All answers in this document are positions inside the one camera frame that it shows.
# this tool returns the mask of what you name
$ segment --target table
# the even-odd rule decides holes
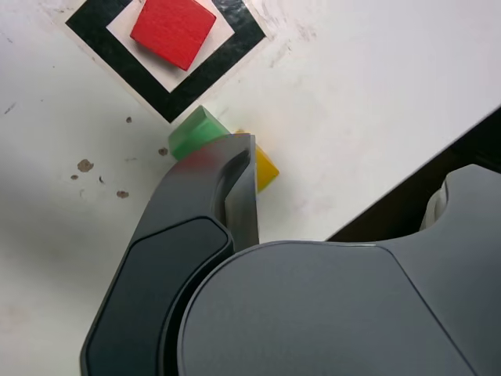
[[[1,374],[79,374],[175,163],[159,150],[196,105],[254,133],[279,168],[258,197],[265,242],[326,239],[501,103],[495,0],[248,6],[268,38],[169,124],[64,25],[78,4],[0,5]]]

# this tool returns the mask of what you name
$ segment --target red wooden cube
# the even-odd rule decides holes
[[[215,21],[195,0],[146,0],[131,37],[187,71]]]

